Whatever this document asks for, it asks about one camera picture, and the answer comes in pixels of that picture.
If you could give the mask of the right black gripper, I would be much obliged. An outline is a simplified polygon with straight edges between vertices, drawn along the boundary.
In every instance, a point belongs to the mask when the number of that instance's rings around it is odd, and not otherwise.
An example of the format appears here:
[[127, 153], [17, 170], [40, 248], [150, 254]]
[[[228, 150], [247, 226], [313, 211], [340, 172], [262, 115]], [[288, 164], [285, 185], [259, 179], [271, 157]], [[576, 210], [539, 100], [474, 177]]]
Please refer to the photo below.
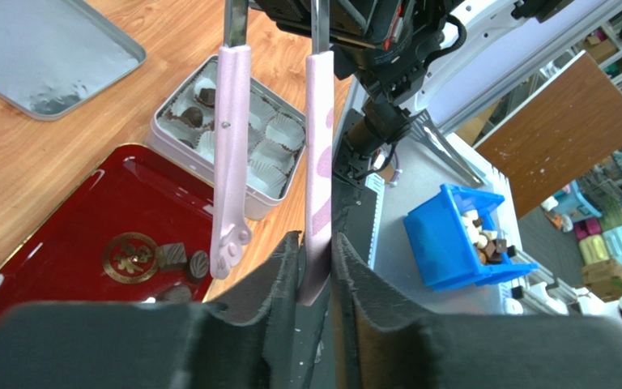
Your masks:
[[334, 78], [355, 76], [377, 103], [415, 94], [429, 66], [457, 51], [467, 27], [458, 1], [256, 1], [284, 31], [311, 39], [307, 93], [330, 95]]

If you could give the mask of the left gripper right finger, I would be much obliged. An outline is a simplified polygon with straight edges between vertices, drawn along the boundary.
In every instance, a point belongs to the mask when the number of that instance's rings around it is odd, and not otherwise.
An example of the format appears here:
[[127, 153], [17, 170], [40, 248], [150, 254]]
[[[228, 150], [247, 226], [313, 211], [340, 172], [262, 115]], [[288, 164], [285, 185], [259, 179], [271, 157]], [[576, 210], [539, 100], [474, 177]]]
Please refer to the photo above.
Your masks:
[[437, 314], [342, 233], [331, 264], [339, 388], [622, 388], [622, 326], [609, 318]]

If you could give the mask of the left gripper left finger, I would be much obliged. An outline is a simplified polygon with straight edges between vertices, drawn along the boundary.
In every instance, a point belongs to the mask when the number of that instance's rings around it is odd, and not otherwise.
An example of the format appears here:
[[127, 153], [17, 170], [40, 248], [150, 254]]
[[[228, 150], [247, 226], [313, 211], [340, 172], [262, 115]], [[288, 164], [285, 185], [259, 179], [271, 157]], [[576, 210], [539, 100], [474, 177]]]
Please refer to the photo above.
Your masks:
[[286, 388], [299, 234], [207, 303], [19, 306], [0, 321], [0, 388]]

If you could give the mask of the pink handled metal tongs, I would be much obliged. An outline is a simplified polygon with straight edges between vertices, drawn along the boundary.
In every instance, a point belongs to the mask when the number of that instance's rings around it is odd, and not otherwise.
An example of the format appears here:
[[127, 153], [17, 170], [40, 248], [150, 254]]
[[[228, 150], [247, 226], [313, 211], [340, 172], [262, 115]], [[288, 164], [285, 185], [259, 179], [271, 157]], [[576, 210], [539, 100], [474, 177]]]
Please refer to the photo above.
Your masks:
[[[310, 3], [312, 53], [306, 59], [305, 192], [306, 266], [296, 299], [311, 306], [330, 274], [331, 170], [334, 129], [334, 54], [330, 4]], [[218, 52], [215, 89], [214, 217], [211, 275], [225, 279], [252, 239], [245, 223], [251, 48], [246, 43], [247, 1], [227, 1], [224, 41]]]

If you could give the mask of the red lacquer tray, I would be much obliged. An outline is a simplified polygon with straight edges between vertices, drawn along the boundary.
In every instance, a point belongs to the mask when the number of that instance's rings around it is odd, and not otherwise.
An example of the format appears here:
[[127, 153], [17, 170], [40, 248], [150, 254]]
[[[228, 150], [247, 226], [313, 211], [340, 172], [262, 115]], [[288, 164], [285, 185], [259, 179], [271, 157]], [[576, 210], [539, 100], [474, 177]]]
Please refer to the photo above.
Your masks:
[[0, 316], [32, 301], [145, 301], [212, 278], [162, 271], [156, 248], [208, 250], [213, 190], [150, 148], [115, 148], [0, 265]]

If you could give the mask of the silver tin with paper cups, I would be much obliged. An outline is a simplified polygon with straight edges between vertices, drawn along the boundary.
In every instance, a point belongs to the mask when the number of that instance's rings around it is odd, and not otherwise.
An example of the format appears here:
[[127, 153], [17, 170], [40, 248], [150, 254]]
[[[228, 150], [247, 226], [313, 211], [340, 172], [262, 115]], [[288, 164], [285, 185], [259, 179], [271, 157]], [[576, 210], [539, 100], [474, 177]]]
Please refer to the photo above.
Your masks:
[[[154, 113], [147, 144], [182, 168], [211, 183], [214, 177], [215, 116], [199, 104], [201, 88], [215, 88], [217, 57], [211, 55]], [[247, 146], [245, 215], [262, 220], [288, 193], [305, 149], [305, 116], [256, 79], [251, 82]], [[203, 124], [190, 128], [178, 116], [191, 106]], [[194, 149], [179, 139], [189, 140]]]

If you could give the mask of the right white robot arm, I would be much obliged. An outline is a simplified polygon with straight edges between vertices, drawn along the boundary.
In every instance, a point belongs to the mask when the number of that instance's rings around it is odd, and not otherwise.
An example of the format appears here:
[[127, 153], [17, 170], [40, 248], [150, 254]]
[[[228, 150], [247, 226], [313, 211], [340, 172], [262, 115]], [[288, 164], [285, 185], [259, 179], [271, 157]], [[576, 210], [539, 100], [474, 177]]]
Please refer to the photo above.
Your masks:
[[456, 113], [506, 71], [527, 67], [542, 47], [597, 21], [609, 1], [257, 1], [277, 27], [312, 41], [307, 61], [307, 187], [331, 187], [333, 148], [322, 106], [334, 79], [367, 93], [360, 123], [367, 156], [402, 139], [430, 106]]

